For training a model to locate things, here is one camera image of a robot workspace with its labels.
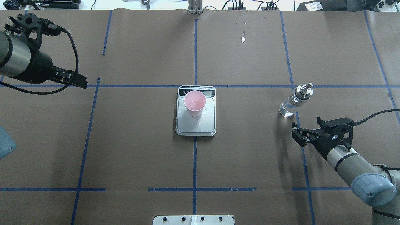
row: light blue joint cap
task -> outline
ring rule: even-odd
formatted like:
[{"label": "light blue joint cap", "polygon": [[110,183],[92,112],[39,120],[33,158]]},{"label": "light blue joint cap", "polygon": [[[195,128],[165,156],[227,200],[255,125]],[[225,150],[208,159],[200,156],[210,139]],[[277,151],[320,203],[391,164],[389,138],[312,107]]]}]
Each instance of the light blue joint cap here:
[{"label": "light blue joint cap", "polygon": [[356,177],[351,188],[361,200],[370,206],[385,205],[396,196],[396,187],[379,173],[364,173]]},{"label": "light blue joint cap", "polygon": [[12,153],[16,148],[15,141],[3,127],[0,127],[0,159]]}]

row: sticker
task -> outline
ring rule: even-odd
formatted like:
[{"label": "sticker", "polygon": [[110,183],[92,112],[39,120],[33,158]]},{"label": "sticker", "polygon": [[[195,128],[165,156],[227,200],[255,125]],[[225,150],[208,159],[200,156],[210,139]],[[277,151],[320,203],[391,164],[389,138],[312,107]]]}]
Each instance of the sticker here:
[{"label": "sticker", "polygon": [[308,4],[305,4],[305,6],[307,7],[307,9],[309,11],[317,11],[317,10],[324,9],[320,2],[308,3]]}]

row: pink cup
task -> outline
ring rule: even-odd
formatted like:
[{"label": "pink cup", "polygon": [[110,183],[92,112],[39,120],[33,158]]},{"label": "pink cup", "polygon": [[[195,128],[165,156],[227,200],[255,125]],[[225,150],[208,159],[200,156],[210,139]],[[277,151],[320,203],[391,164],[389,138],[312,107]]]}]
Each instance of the pink cup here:
[{"label": "pink cup", "polygon": [[203,113],[204,106],[206,105],[206,96],[203,92],[192,90],[185,95],[183,103],[192,117],[198,117]]}]

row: kitchen scale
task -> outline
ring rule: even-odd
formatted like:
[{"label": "kitchen scale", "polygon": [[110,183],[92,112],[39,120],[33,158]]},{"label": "kitchen scale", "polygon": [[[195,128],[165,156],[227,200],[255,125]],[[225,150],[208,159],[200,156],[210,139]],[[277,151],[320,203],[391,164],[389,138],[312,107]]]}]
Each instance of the kitchen scale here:
[{"label": "kitchen scale", "polygon": [[[189,115],[183,103],[185,95],[191,90],[201,91],[206,96],[207,101],[203,113],[198,117]],[[214,136],[216,131],[216,98],[213,86],[182,85],[179,87],[175,131],[182,136]]]}]

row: clear bottle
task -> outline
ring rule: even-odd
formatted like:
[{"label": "clear bottle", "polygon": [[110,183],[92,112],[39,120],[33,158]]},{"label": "clear bottle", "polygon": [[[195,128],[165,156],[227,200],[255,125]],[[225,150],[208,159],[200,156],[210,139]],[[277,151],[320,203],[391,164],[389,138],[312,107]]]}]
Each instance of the clear bottle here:
[{"label": "clear bottle", "polygon": [[283,101],[279,107],[279,112],[284,117],[293,116],[301,106],[303,106],[314,93],[312,89],[313,84],[300,84],[297,86],[292,94]]}]

